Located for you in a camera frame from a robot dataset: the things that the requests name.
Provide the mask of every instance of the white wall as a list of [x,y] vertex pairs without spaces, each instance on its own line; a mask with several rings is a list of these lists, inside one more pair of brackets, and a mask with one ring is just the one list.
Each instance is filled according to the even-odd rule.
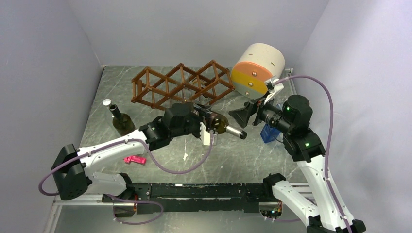
[[102,68],[64,0],[1,1],[0,54],[0,232],[39,233],[53,197],[37,184],[79,145]]
[[233,66],[256,42],[293,66],[328,0],[69,0],[104,65]]
[[[331,1],[295,71],[323,81],[335,106],[330,167],[347,206],[370,233],[411,232],[412,2]],[[326,143],[329,106],[310,81]]]

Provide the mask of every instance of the white cylinder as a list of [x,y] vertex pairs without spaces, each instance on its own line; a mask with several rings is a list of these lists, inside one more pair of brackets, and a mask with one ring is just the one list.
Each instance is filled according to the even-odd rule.
[[257,99],[266,91],[264,82],[273,76],[280,77],[285,68],[285,58],[276,48],[256,43],[249,46],[232,69],[232,81],[241,94]]

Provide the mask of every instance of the yellow band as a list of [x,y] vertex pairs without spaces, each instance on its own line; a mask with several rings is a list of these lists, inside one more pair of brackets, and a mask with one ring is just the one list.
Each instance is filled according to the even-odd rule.
[[244,74],[240,71],[237,70],[232,70],[232,80],[246,86],[252,90],[255,90],[259,93],[262,93],[263,95],[268,91],[268,88],[265,85],[264,81],[261,81],[259,79],[254,78],[253,76]]

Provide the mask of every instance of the gray marble surface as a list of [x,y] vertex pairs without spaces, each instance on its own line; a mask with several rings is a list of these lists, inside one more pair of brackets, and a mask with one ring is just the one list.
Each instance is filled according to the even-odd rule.
[[[95,100],[90,109],[81,147],[100,144],[115,139],[116,133],[108,124],[105,116],[109,113],[102,101],[106,98],[117,104],[119,109],[132,118],[136,128],[152,121],[156,116],[163,115],[163,111],[152,109],[140,103],[131,103],[131,79],[144,67],[142,66],[106,66],[100,81]],[[152,67],[166,74],[172,67]],[[204,73],[212,77],[213,70]],[[289,83],[275,99],[275,103],[284,102],[292,94]],[[238,126],[227,112],[238,109],[248,98],[233,91],[223,99],[213,104],[212,110],[224,114],[229,123]],[[260,131],[264,124],[252,126],[251,122],[244,129],[248,132],[245,140],[240,140],[230,134],[219,135],[218,144],[212,149],[209,158],[195,171],[183,175],[173,175],[160,170],[146,155],[146,165],[126,164],[119,160],[108,164],[101,172],[127,173],[135,183],[259,183],[269,173],[282,173],[291,183],[305,183],[306,180],[296,163],[286,153],[283,145],[278,142],[263,143]],[[199,139],[192,135],[175,138],[170,145],[155,150],[154,156],[163,166],[173,170],[188,169],[203,156],[207,146],[203,146]]]

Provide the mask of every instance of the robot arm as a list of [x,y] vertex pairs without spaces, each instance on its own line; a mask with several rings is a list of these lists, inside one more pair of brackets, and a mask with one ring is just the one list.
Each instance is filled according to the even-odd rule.
[[131,183],[126,174],[112,175],[99,171],[107,164],[123,158],[164,147],[175,137],[192,134],[196,138],[210,138],[209,131],[224,127],[228,133],[241,139],[246,138],[246,132],[233,130],[235,128],[229,125],[222,126],[223,118],[225,117],[211,111],[207,106],[177,103],[168,108],[164,116],[155,118],[123,137],[77,150],[72,144],[64,146],[52,170],[70,159],[80,159],[53,173],[60,198],[71,200],[84,193],[113,196],[123,194]]
[[[276,92],[277,89],[272,86],[275,81],[270,80],[266,85],[269,90]],[[244,104],[244,108],[231,111],[229,114],[244,128],[250,116],[256,113],[253,125],[264,121],[283,133],[285,149],[305,175],[317,206],[294,190],[286,178],[279,173],[263,180],[270,194],[286,204],[307,226],[307,231],[310,233],[348,232],[345,220],[351,224],[352,232],[366,231],[364,223],[354,219],[346,208],[330,174],[328,180],[335,190],[336,199],[343,207],[344,216],[341,216],[327,186],[323,156],[325,149],[318,135],[309,128],[312,116],[309,101],[303,96],[292,95],[280,110],[272,105],[273,96],[273,93],[268,92],[263,98],[251,100]]]

